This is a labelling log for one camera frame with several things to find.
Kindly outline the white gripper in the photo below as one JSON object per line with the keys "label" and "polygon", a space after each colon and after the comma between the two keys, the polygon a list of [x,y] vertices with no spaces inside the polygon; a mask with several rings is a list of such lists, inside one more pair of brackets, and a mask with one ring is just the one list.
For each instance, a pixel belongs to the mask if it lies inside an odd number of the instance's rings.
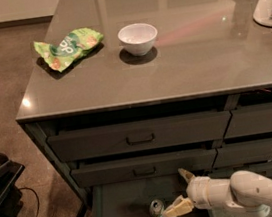
{"label": "white gripper", "polygon": [[162,213],[162,217],[180,217],[192,212],[193,208],[211,209],[208,200],[208,183],[210,178],[205,176],[195,177],[194,173],[187,171],[185,168],[179,168],[178,173],[188,183],[186,193],[188,197],[178,196],[173,203],[168,206]]}

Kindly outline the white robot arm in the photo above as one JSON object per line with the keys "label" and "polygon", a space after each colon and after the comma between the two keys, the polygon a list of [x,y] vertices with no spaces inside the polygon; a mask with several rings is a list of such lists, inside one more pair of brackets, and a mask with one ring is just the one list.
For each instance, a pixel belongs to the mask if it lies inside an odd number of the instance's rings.
{"label": "white robot arm", "polygon": [[245,217],[267,217],[272,209],[272,179],[251,171],[236,171],[227,179],[196,177],[179,168],[187,182],[186,194],[178,196],[162,217],[180,217],[196,209],[224,209]]}

